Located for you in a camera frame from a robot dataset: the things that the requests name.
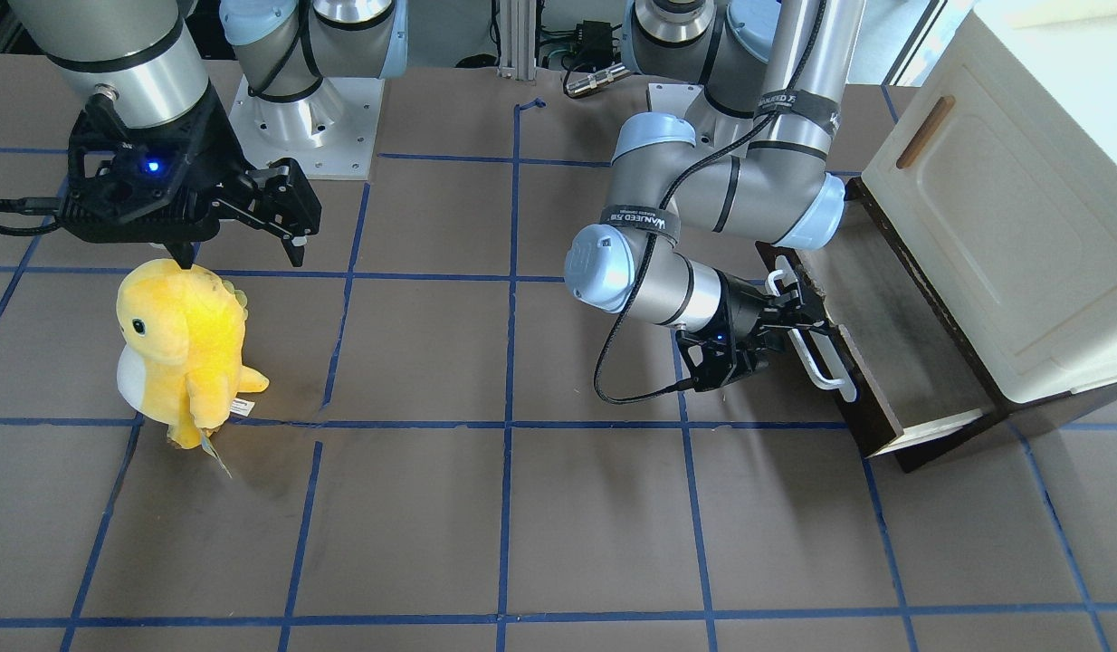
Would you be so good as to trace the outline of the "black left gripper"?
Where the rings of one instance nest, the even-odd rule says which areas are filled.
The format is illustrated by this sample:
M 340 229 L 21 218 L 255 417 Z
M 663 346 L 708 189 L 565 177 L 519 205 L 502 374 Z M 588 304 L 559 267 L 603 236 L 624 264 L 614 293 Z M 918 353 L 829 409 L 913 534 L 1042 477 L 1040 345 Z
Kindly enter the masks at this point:
M 688 371 L 677 383 L 679 391 L 696 392 L 758 374 L 767 367 L 767 351 L 782 351 L 773 329 L 814 330 L 830 337 L 823 298 L 811 289 L 795 288 L 768 296 L 756 286 L 719 272 L 719 301 L 712 320 L 698 330 L 678 330 L 677 347 Z

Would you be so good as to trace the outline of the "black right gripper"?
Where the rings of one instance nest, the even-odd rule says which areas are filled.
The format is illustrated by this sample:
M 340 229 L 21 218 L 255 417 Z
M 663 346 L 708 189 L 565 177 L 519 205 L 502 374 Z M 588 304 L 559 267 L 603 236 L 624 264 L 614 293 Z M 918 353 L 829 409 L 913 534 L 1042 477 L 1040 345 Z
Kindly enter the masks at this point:
M 300 268 L 322 205 L 295 159 L 252 169 L 214 86 L 185 115 L 144 130 L 125 127 L 115 100 L 95 92 L 69 140 L 69 174 L 57 223 L 94 244 L 157 243 L 183 271 L 218 217 L 262 230 Z

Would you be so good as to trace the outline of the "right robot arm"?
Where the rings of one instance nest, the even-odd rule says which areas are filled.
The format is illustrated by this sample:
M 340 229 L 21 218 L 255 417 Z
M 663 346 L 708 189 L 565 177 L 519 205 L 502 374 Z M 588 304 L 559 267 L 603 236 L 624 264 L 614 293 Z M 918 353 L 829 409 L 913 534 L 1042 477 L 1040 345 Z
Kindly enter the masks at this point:
M 179 267 L 225 220 L 273 234 L 294 267 L 319 233 L 311 174 L 360 148 L 338 79 L 408 65 L 405 1 L 223 1 L 248 117 L 225 109 L 175 1 L 13 1 L 27 33 L 77 92 L 66 193 L 26 215 L 93 244 L 153 244 Z

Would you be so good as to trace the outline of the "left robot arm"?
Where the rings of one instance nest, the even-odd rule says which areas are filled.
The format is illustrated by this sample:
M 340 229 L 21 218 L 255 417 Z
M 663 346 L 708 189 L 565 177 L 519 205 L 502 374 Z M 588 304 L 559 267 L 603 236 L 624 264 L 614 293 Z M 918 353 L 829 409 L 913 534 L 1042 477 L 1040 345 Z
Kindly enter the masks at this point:
M 766 294 L 680 253 L 682 228 L 793 249 L 822 248 L 844 214 L 825 166 L 862 1 L 632 1 L 622 58 L 637 73 L 699 87 L 685 115 L 626 119 L 595 223 L 577 232 L 564 282 L 622 322 L 675 333 L 687 377 L 723 389 L 757 374 L 790 333 L 825 334 L 806 286 Z

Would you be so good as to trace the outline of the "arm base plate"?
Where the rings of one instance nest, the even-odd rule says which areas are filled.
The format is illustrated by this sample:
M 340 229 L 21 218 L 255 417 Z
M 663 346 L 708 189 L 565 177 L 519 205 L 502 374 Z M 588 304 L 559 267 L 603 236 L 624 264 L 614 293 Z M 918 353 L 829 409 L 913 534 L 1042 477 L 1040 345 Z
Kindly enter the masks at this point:
M 651 82 L 648 85 L 648 107 L 686 119 L 688 109 L 701 94 L 701 86 L 686 83 Z
M 309 98 L 274 103 L 252 98 L 241 79 L 229 122 L 256 167 L 298 161 L 311 180 L 367 180 L 386 82 L 327 78 Z

